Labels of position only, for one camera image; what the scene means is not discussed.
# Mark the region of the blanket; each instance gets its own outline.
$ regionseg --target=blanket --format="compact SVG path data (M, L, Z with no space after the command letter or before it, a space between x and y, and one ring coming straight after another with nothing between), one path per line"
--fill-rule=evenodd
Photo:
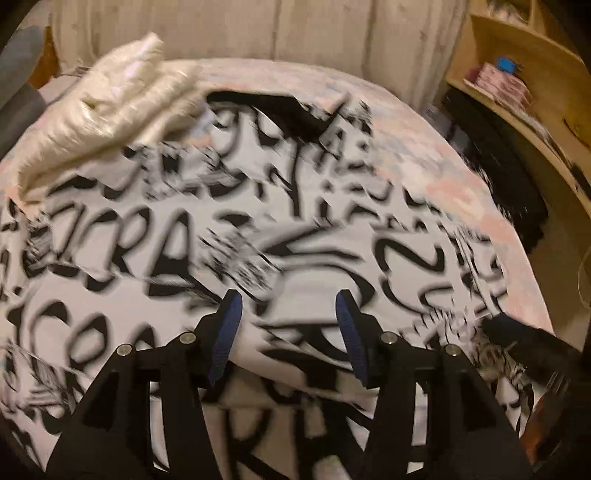
M12 333L0 408L44 467L118 345L165 345L236 288L232 364L202 392L224 477L349 478L377 392L353 375L336 293L348 288L412 345L479 356L478 320L503 308L503 265L486 235L377 174L363 100L330 112L256 93L207 102L194 127L207 147L103 151L62 172L33 219L6 201L0 309ZM531 387L517 366L511 374L531 408ZM166 469L157 385L152 413L154 461ZM409 470L424 458L426 418L417 386ZM520 430L519 411L514 420Z

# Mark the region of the folded fabric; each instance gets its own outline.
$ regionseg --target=folded fabric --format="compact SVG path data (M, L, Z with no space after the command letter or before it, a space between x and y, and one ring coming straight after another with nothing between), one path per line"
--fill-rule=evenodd
M155 34L116 48L97 62L63 100L52 105L38 128L14 147L11 179L20 205L43 200L46 185L88 155L132 141L160 112L195 87L197 68L189 61L164 62ZM194 111L183 103L180 111ZM166 131L166 113L154 131Z

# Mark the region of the black object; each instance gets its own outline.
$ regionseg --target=black object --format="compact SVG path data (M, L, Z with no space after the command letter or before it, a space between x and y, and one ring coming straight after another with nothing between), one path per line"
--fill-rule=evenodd
M416 382L428 396L427 460L412 478L523 480L532 475L503 410L458 346L431 351L382 332L348 290L337 295L336 312L353 371L361 372L364 386L381 387L357 480L406 478Z
M229 290L216 313L160 348L121 345L107 360L61 434L46 474L55 480L221 480L198 387L223 374L242 317ZM154 467L150 382L160 383L170 473Z
M491 342L509 350L525 373L542 384L560 378L568 385L561 411L548 438L538 448L546 462L535 480L576 478L591 466L591 327L583 353L541 329L506 314L484 319L482 330Z
M530 253L543 237L541 226L548 218L548 209L533 179L490 120L494 113L455 88L446 93L444 104L472 142L465 152L466 163L473 171L486 174L495 204Z

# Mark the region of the bolt head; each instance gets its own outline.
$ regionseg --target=bolt head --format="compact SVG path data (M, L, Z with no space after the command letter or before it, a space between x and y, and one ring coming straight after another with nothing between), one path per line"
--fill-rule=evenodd
M460 347L458 347L457 345L454 345L453 343L448 343L443 350L445 351L445 353L447 353L448 355L451 356L458 356L461 355L462 353L462 349Z
M124 343L123 345L119 345L117 347L117 355L128 356L133 350L134 348L130 344Z
M398 342L398 335L396 335L394 332L384 332L379 336L379 339L386 345L393 345Z
M195 334L193 332L185 332L184 334L182 334L179 337L179 340L181 343L183 343L185 345L190 345L195 340L197 340L197 337L195 336Z

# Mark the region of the wooden wall panel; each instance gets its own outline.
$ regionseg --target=wooden wall panel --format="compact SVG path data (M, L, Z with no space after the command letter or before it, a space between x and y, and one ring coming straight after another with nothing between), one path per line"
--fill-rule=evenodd
M362 76L372 0L282 0L275 59Z
M410 102L423 63L433 2L375 0L366 77Z
M151 25L169 58L272 57L279 0L154 3Z
M280 0L54 0L60 59L92 64L156 32L169 59L270 59Z

